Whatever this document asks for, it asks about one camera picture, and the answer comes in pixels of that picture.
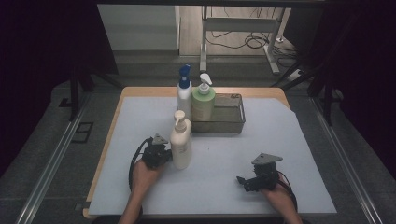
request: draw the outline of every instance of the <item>white pump dispenser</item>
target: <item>white pump dispenser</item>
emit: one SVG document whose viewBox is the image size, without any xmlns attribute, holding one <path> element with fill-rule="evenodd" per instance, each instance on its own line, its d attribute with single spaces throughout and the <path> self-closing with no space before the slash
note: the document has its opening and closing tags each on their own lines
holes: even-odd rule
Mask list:
<svg viewBox="0 0 396 224">
<path fill-rule="evenodd" d="M 212 80 L 207 73 L 200 75 L 202 84 L 192 91 L 192 120 L 210 121 L 215 107 L 216 93 L 209 85 Z"/>
<path fill-rule="evenodd" d="M 171 133 L 171 150 L 173 164 L 182 170 L 189 166 L 191 161 L 191 122 L 186 119 L 182 110 L 175 112 L 175 127 Z"/>
</svg>

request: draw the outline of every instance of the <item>white bottle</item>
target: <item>white bottle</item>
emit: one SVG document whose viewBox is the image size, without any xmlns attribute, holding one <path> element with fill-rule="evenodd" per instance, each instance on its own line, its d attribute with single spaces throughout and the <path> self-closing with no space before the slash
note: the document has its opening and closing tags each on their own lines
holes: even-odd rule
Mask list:
<svg viewBox="0 0 396 224">
<path fill-rule="evenodd" d="M 182 170 L 191 161 L 191 122 L 185 118 L 182 110 L 175 112 L 175 127 L 171 133 L 171 150 L 173 164 Z"/>
<path fill-rule="evenodd" d="M 192 91 L 192 121 L 210 121 L 215 107 L 216 93 L 207 73 L 200 75 L 202 84 Z"/>
<path fill-rule="evenodd" d="M 177 84 L 177 109 L 186 114 L 186 119 L 191 120 L 191 82 L 189 80 L 190 66 L 182 66 L 179 70 L 180 80 Z"/>
</svg>

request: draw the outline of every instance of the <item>human hand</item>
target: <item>human hand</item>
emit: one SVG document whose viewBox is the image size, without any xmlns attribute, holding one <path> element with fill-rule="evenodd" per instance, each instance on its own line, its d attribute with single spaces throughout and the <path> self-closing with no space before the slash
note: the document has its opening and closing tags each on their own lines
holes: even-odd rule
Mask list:
<svg viewBox="0 0 396 224">
<path fill-rule="evenodd" d="M 279 179 L 285 183 L 282 175 L 279 175 Z M 285 218 L 288 224 L 303 223 L 300 216 L 297 214 L 297 211 L 294 208 L 293 201 L 291 200 L 288 191 L 285 188 L 283 188 L 281 185 L 276 184 L 273 190 L 261 189 L 260 193 L 262 193 L 265 196 L 265 198 L 267 198 L 271 206 L 273 206 L 273 208 L 280 215 L 282 215 L 283 218 Z"/>
<path fill-rule="evenodd" d="M 164 165 L 157 169 L 149 169 L 147 165 L 139 160 L 134 165 L 132 191 L 134 193 L 145 194 L 148 189 L 157 181 L 160 173 L 163 172 Z"/>
</svg>

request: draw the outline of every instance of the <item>gray carpet floor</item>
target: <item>gray carpet floor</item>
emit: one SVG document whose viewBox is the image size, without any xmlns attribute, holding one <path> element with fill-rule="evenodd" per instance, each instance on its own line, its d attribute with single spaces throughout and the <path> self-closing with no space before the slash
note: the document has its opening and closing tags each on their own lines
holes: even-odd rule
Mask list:
<svg viewBox="0 0 396 224">
<path fill-rule="evenodd" d="M 213 59 L 208 73 L 215 87 L 268 87 L 278 77 L 271 74 L 266 63 L 253 60 L 227 63 Z M 126 86 L 176 86 L 178 68 L 190 63 L 191 82 L 199 83 L 195 58 L 177 62 L 119 63 L 119 75 L 110 75 Z M 92 122 L 92 133 L 85 144 L 71 143 L 53 178 L 33 223 L 91 223 L 82 215 L 81 206 L 88 195 L 96 166 L 106 141 L 121 90 L 97 76 L 92 76 L 95 89 L 81 122 Z M 306 94 L 309 81 L 286 91 L 291 110 L 296 113 L 306 141 L 311 148 L 323 181 L 337 214 L 303 216 L 311 223 L 370 223 L 356 193 L 351 187 L 312 100 Z M 59 107 L 69 98 L 69 84 L 54 88 L 52 100 L 42 120 L 30 136 L 18 158 L 0 179 L 0 222 L 15 223 L 37 179 L 68 125 L 70 108 Z M 370 146 L 345 118 L 337 103 L 332 105 L 333 129 L 350 162 L 371 197 L 383 223 L 396 223 L 396 183 Z M 168 220 L 167 223 L 192 223 L 191 220 Z M 198 220 L 194 223 L 223 223 L 224 220 Z M 145 223 L 166 223 L 146 220 Z M 227 220 L 227 223 L 265 223 L 265 220 Z"/>
</svg>

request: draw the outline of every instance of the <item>wooden floor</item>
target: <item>wooden floor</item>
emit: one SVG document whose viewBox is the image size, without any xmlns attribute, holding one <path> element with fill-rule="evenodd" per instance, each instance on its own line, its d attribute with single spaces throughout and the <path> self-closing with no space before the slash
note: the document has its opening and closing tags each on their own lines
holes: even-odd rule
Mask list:
<svg viewBox="0 0 396 224">
<path fill-rule="evenodd" d="M 202 39 L 202 8 L 180 6 L 180 56 L 196 56 L 200 55 L 200 46 Z M 273 7 L 208 7 L 208 17 L 236 17 L 236 18 L 276 18 L 280 13 L 280 8 Z M 287 8 L 283 16 L 282 25 L 280 26 L 279 35 L 283 34 L 286 22 L 290 14 L 290 9 Z M 213 45 L 206 41 L 207 55 L 264 55 L 263 48 L 253 49 L 249 46 L 240 47 L 246 43 L 246 38 L 250 33 L 232 32 L 226 35 L 224 32 L 207 32 L 206 38 L 208 41 L 220 45 Z M 249 44 L 253 47 L 258 47 L 260 44 L 257 41 L 250 41 Z M 283 43 L 276 43 L 282 48 L 290 47 L 288 41 Z"/>
</svg>

